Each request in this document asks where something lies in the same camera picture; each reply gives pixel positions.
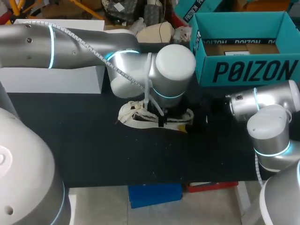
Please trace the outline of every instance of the brown cardboard insert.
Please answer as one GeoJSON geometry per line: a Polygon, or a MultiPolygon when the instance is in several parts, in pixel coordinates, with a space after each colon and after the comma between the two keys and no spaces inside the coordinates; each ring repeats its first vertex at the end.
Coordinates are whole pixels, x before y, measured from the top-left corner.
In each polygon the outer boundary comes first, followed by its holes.
{"type": "Polygon", "coordinates": [[[275,44],[245,44],[245,45],[210,45],[204,44],[207,56],[225,55],[226,52],[249,52],[254,54],[278,54],[275,44]]]}

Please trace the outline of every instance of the paper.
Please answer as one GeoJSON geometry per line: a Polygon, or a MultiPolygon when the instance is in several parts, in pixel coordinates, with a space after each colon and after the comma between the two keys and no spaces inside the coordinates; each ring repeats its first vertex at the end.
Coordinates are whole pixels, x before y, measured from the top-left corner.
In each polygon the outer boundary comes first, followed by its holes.
{"type": "Polygon", "coordinates": [[[121,3],[115,4],[114,7],[115,7],[119,12],[125,9],[124,6],[122,6],[121,3]]]}
{"type": "Polygon", "coordinates": [[[225,55],[250,55],[249,51],[225,52],[225,55]]]}

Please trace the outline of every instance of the tiled floor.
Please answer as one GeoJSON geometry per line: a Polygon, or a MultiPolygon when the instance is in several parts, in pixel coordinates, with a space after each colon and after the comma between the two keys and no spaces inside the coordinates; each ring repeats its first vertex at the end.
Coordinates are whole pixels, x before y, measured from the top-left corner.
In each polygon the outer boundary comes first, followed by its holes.
{"type": "MultiPolygon", "coordinates": [[[[247,186],[256,196],[256,182],[247,186]]],[[[186,193],[182,200],[131,209],[126,186],[73,188],[74,225],[240,225],[234,189],[186,193]]]]}

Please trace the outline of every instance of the white cable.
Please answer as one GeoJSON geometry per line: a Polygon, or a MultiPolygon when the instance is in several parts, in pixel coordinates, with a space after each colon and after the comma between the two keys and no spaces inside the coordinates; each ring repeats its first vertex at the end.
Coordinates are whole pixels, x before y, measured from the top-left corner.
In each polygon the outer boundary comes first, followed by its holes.
{"type": "Polygon", "coordinates": [[[259,164],[258,164],[258,157],[257,154],[255,153],[255,169],[256,169],[256,175],[257,175],[257,179],[259,184],[261,185],[261,188],[263,187],[263,180],[261,177],[261,173],[259,171],[259,164]]]}
{"type": "Polygon", "coordinates": [[[152,53],[148,53],[146,65],[144,67],[144,73],[145,73],[145,99],[144,99],[144,105],[145,110],[148,110],[148,103],[149,103],[149,94],[150,94],[150,88],[149,88],[149,73],[151,69],[152,64],[152,53]]]}
{"type": "Polygon", "coordinates": [[[291,113],[291,111],[289,111],[289,110],[286,109],[286,108],[285,108],[285,111],[287,112],[287,114],[289,114],[289,116],[290,116],[289,123],[291,123],[291,121],[292,121],[292,113],[291,113]]]}
{"type": "MultiPolygon", "coordinates": [[[[119,68],[115,67],[112,63],[110,63],[108,60],[106,60],[101,54],[99,54],[93,47],[91,47],[89,44],[87,44],[85,41],[83,41],[80,37],[78,37],[76,34],[73,32],[69,31],[67,28],[61,27],[57,24],[50,23],[50,22],[45,22],[45,21],[26,21],[24,23],[29,23],[29,24],[37,24],[37,25],[43,25],[43,26],[51,26],[54,27],[67,35],[69,35],[71,38],[73,38],[75,41],[78,43],[82,44],[84,47],[86,47],[90,52],[92,52],[97,58],[99,58],[102,62],[104,62],[108,67],[119,73],[121,76],[125,77],[127,80],[129,80],[132,84],[137,85],[140,89],[145,91],[145,88],[136,80],[134,80],[132,77],[128,76],[126,73],[124,73],[122,70],[119,68]]],[[[150,101],[153,102],[154,106],[157,108],[159,114],[162,116],[164,115],[164,112],[162,109],[159,107],[158,103],[155,101],[155,99],[149,95],[150,101]]]]}

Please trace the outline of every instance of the white sneaker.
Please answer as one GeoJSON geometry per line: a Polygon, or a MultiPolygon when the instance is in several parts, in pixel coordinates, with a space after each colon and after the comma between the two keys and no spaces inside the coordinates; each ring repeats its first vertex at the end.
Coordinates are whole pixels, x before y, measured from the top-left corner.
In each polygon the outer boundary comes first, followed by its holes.
{"type": "MultiPolygon", "coordinates": [[[[182,126],[191,124],[193,118],[193,111],[187,109],[181,119],[167,118],[167,123],[162,128],[182,131],[182,126]]],[[[119,111],[118,120],[126,126],[137,129],[159,128],[158,116],[148,112],[143,107],[143,101],[130,101],[123,105],[119,111]]]]}

